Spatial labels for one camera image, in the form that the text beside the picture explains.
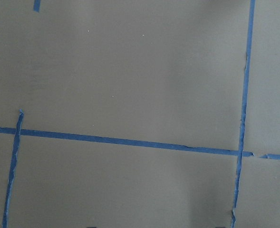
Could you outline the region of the brown paper table mat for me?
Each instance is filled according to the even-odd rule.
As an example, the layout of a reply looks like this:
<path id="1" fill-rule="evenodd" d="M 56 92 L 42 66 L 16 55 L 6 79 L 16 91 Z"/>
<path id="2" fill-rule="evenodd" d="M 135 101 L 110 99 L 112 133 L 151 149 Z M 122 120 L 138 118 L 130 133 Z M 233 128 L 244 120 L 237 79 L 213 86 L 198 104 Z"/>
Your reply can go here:
<path id="1" fill-rule="evenodd" d="M 0 0 L 0 227 L 280 228 L 280 0 Z"/>

